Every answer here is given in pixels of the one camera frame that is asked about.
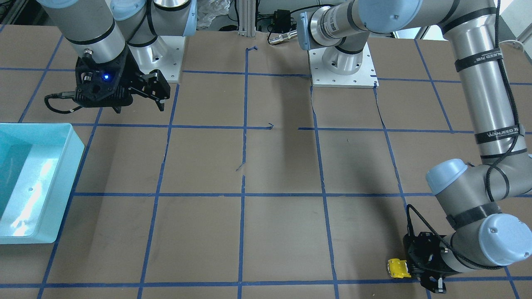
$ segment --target plastic bag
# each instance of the plastic bag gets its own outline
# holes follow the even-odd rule
[[[231,0],[197,0],[198,5],[198,29],[207,29],[212,20],[219,15],[229,14]]]

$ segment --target white wall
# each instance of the white wall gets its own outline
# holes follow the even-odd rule
[[[523,35],[521,41],[525,45],[525,51],[532,57],[532,1],[513,0],[501,13],[501,17],[513,35],[516,37]]]

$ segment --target metal mounting plate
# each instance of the metal mounting plate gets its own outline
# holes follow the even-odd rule
[[[340,75],[329,71],[323,64],[321,57],[326,48],[309,51],[310,73],[312,85],[315,87],[347,87],[347,88],[373,88],[379,86],[373,59],[369,52],[368,44],[364,46],[364,60],[358,72],[352,75]]]
[[[183,36],[162,36],[162,39],[170,47],[171,56],[168,59],[161,59],[155,63],[139,64],[143,73],[149,73],[154,69],[159,69],[168,83],[179,83],[183,54],[185,52],[186,37]]]

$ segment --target grid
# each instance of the grid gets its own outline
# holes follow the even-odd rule
[[[4,29],[5,26],[0,27],[0,32]],[[53,69],[51,68],[52,62],[57,54],[57,51],[59,49],[59,46],[61,45],[61,42],[63,40],[63,37],[61,36],[59,38],[59,41],[57,42],[55,49],[52,53],[52,56],[50,57],[48,64],[45,68],[0,68],[0,70],[10,70],[10,71],[42,71],[43,74],[37,84],[37,87],[35,88],[32,96],[30,97],[28,104],[24,111],[22,112],[18,122],[23,122],[33,101],[36,98],[36,95],[47,75],[49,72],[72,72],[71,69]],[[238,75],[244,77],[244,111],[243,111],[243,125],[242,126],[201,126],[201,125],[179,125],[174,124],[174,115],[176,113],[176,106],[178,103],[178,97],[179,97],[179,85],[176,86],[175,90],[175,96],[173,99],[173,107],[170,114],[170,121],[168,124],[113,124],[113,123],[100,123],[100,118],[102,116],[102,109],[98,110],[98,113],[96,115],[96,119],[94,123],[73,123],[75,127],[89,127],[92,128],[90,138],[87,142],[86,149],[84,151],[84,154],[82,156],[80,169],[76,175],[75,181],[74,181],[74,187],[73,190],[76,190],[76,187],[78,185],[78,182],[80,180],[81,173],[83,171],[83,168],[85,166],[88,153],[90,151],[91,145],[93,143],[93,139],[96,133],[97,128],[100,127],[133,127],[133,128],[165,128],[167,129],[167,143],[164,150],[164,158],[161,163],[160,171],[159,171],[159,178],[157,180],[156,185],[156,191],[154,193],[114,193],[114,192],[72,192],[69,204],[66,207],[65,216],[63,218],[63,222],[61,224],[61,228],[59,231],[59,236],[57,238],[57,241],[54,243],[51,255],[48,260],[48,264],[46,267],[46,271],[44,273],[44,277],[42,279],[42,282],[40,284],[0,284],[0,289],[8,289],[8,288],[38,288],[39,292],[37,295],[37,298],[42,298],[43,293],[45,289],[49,288],[133,288],[138,289],[137,298],[140,299],[143,297],[143,291],[146,287],[236,287],[237,288],[237,298],[241,299],[243,296],[243,287],[250,287],[250,286],[297,286],[297,285],[330,285],[333,286],[334,289],[334,297],[336,299],[341,298],[339,286],[342,285],[375,285],[375,284],[416,284],[417,281],[414,279],[403,279],[403,280],[394,280],[394,279],[338,279],[336,270],[335,270],[335,258],[334,258],[334,248],[333,248],[333,237],[331,235],[331,227],[330,227],[330,220],[329,220],[329,205],[328,205],[328,198],[335,198],[335,197],[400,197],[403,201],[404,206],[406,206],[407,203],[407,197],[425,197],[425,196],[431,196],[430,193],[408,193],[403,190],[403,186],[401,183],[400,173],[396,164],[396,156],[394,155],[394,151],[392,149],[392,141],[389,136],[389,132],[419,132],[419,133],[441,133],[441,134],[473,134],[472,131],[467,130],[454,130],[451,126],[451,122],[449,120],[449,117],[447,116],[447,113],[445,111],[444,104],[442,100],[440,99],[440,95],[438,93],[438,89],[435,85],[437,82],[442,83],[453,83],[453,84],[459,84],[459,81],[456,80],[434,80],[429,72],[429,68],[427,67],[425,58],[423,56],[423,53],[418,45],[418,42],[415,41],[415,46],[419,52],[420,60],[423,63],[423,66],[426,70],[428,80],[427,79],[409,79],[409,78],[381,78],[379,77],[379,80],[382,81],[413,81],[413,82],[429,82],[431,83],[431,86],[434,90],[434,93],[436,95],[436,98],[438,100],[438,104],[441,108],[441,113],[443,114],[445,121],[448,125],[448,130],[431,130],[431,129],[390,129],[387,128],[385,125],[385,121],[383,119],[383,116],[381,115],[381,111],[379,108],[379,100],[378,100],[378,89],[374,88],[373,94],[375,97],[375,104],[377,107],[377,110],[379,112],[380,116],[380,122],[382,124],[381,128],[334,128],[334,127],[320,127],[318,125],[318,117],[317,113],[312,109],[312,120],[313,120],[313,127],[299,127],[298,130],[300,131],[313,131],[315,136],[315,143],[316,143],[316,151],[317,151],[317,158],[318,158],[318,166],[319,166],[319,176],[321,181],[321,192],[320,193],[250,193],[246,191],[246,176],[242,175],[242,187],[240,193],[164,193],[161,192],[161,185],[163,181],[163,174],[165,170],[165,165],[167,162],[167,155],[169,152],[169,146],[170,141],[172,137],[172,130],[174,129],[221,129],[221,130],[242,130],[243,135],[243,149],[242,149],[242,164],[241,167],[246,164],[246,142],[247,142],[247,133],[248,130],[271,130],[275,127],[275,124],[269,124],[269,126],[264,127],[257,127],[257,126],[248,126],[247,118],[248,118],[248,80],[251,76],[260,76],[260,77],[309,77],[307,74],[276,74],[276,73],[260,73],[260,72],[249,72],[249,62],[250,62],[250,52],[251,51],[260,51],[261,49],[257,46],[253,47],[247,47],[245,48],[244,52],[245,54],[245,71],[244,72],[224,72],[224,71],[197,71],[197,70],[185,70],[184,73],[199,73],[199,74],[230,74],[230,75]],[[526,83],[526,82],[513,82],[513,85],[525,85],[525,86],[532,86],[532,83]],[[310,88],[310,95],[311,95],[311,101],[313,99],[313,89]],[[398,193],[328,193],[326,190],[326,178],[323,170],[323,160],[322,160],[322,149],[320,145],[320,133],[323,131],[369,131],[369,132],[382,132],[386,138],[386,144],[388,147],[390,159],[393,164],[393,168],[395,170],[395,177],[397,179],[397,186],[398,186]],[[90,197],[90,196],[105,196],[105,197],[154,197],[154,204],[153,204],[153,212],[151,216],[150,226],[149,226],[149,232],[148,232],[148,238],[147,238],[147,244],[146,244],[146,250],[145,255],[143,259],[143,265],[142,265],[142,273],[141,278],[138,283],[49,283],[48,277],[50,274],[50,271],[52,269],[52,265],[55,259],[55,254],[57,252],[57,248],[60,244],[65,221],[67,219],[67,215],[69,213],[70,204],[72,202],[73,197]],[[159,199],[160,197],[209,197],[209,196],[226,196],[226,197],[239,197],[240,198],[240,230],[239,230],[239,246],[238,246],[238,280],[237,281],[195,281],[195,282],[147,282],[146,281],[146,272],[148,268],[148,262],[149,262],[149,256],[151,253],[151,246],[152,246],[152,238],[154,234],[155,229],[155,221],[157,218],[157,207],[159,205]],[[243,267],[244,267],[244,228],[245,228],[245,207],[246,207],[246,199],[252,197],[321,197],[323,201],[323,211],[324,211],[324,217],[325,217],[325,227],[327,232],[327,243],[328,243],[328,251],[329,251],[329,258],[331,263],[331,274],[332,279],[330,280],[288,280],[288,281],[271,281],[271,280],[265,280],[265,281],[245,281],[243,279]],[[521,197],[527,197],[530,198],[532,195],[521,195]],[[451,277],[448,278],[446,281],[448,282],[467,282],[467,281],[506,281],[509,282],[509,284],[512,287],[513,293],[515,295],[515,298],[520,298],[518,294],[518,290],[515,286],[515,281],[530,281],[532,280],[532,276],[512,276],[510,274],[510,271],[508,268],[505,268],[506,276],[495,276],[495,277]],[[426,292],[427,298],[431,298],[431,294],[429,292]]]

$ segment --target black strap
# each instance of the black strap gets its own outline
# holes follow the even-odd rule
[[[468,224],[484,219],[489,215],[502,213],[496,202],[490,202],[473,209],[469,209],[455,216],[447,216],[447,221],[454,230],[458,230]]]
[[[477,144],[493,142],[501,139],[515,137],[519,135],[519,126],[510,126],[493,131],[483,132],[475,134]]]
[[[135,48],[144,48],[144,47],[147,47],[151,44],[153,44],[159,37],[158,36],[155,36],[152,40],[150,41],[147,41],[143,44],[132,44],[132,43],[128,43],[128,45],[130,45],[131,47],[135,47]]]
[[[501,49],[495,48],[493,50],[487,50],[466,58],[458,59],[456,62],[454,62],[454,66],[456,67],[457,72],[461,72],[464,69],[470,68],[474,65],[489,61],[496,61],[502,58],[503,56]]]
[[[75,45],[92,45],[92,44],[95,44],[99,41],[102,41],[104,40],[106,37],[108,37],[109,35],[111,35],[111,33],[113,32],[114,30],[114,26],[116,26],[116,21],[113,19],[113,23],[111,24],[111,26],[109,27],[109,29],[102,35],[96,37],[96,38],[93,38],[93,39],[90,39],[90,40],[73,40],[73,39],[70,39],[70,38],[66,38],[69,42],[75,44]]]
[[[362,52],[364,50],[364,48],[358,50],[358,51],[349,51],[349,50],[346,50],[346,49],[342,49],[340,47],[340,45],[336,46],[335,47],[338,51],[342,52],[342,53],[345,53],[345,54],[349,54],[349,55],[354,55],[354,54],[359,54],[360,52]]]
[[[442,34],[445,35],[449,30],[453,29],[456,26],[459,26],[461,24],[464,24],[465,22],[469,22],[471,20],[474,20],[476,18],[479,18],[481,16],[490,15],[490,14],[496,14],[497,8],[495,7],[486,7],[484,9],[480,9],[478,11],[473,11],[468,14],[465,14],[456,20],[450,22],[449,24],[445,25],[442,28]]]
[[[496,154],[496,155],[484,155],[484,156],[480,156],[480,158],[482,160],[485,160],[485,159],[499,159],[500,157],[502,157],[503,155],[506,155],[506,156],[514,156],[514,155],[519,155],[519,154],[522,154],[522,153],[526,153],[528,150],[526,148],[524,149],[521,149],[519,151],[515,151],[515,152],[511,152],[510,154],[506,155],[506,153],[502,153],[502,154]]]
[[[502,199],[505,199],[508,197],[508,194],[510,194],[510,181],[508,179],[508,176],[506,176],[506,173],[504,173],[502,169],[500,169],[497,166],[493,166],[493,168],[496,169],[501,174],[502,178],[504,179],[504,183],[506,184],[506,193],[502,197]]]

